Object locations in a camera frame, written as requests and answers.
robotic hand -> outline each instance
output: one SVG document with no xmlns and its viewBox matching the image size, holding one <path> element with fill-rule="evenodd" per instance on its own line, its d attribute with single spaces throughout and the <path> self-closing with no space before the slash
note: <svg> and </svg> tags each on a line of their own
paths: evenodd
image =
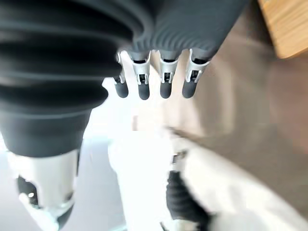
<svg viewBox="0 0 308 231">
<path fill-rule="evenodd" d="M 117 52 L 130 54 L 146 100 L 150 51 L 160 51 L 168 98 L 177 58 L 191 49 L 182 92 L 190 98 L 247 2 L 0 0 L 0 129 L 19 197 L 43 230 L 59 230 L 72 211 L 83 133 L 108 96 L 103 79 L 128 95 Z"/>
</svg>

white surface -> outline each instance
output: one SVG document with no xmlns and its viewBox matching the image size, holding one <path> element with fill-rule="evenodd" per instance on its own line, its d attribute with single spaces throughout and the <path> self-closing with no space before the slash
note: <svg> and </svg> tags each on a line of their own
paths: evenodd
<svg viewBox="0 0 308 231">
<path fill-rule="evenodd" d="M 218 214 L 212 231 L 307 231 L 308 223 L 270 189 L 216 153 L 173 138 L 188 150 L 183 177 L 195 199 Z M 160 230 L 168 219 L 165 186 L 173 151 L 165 136 L 132 132 L 109 148 L 129 231 Z"/>
</svg>

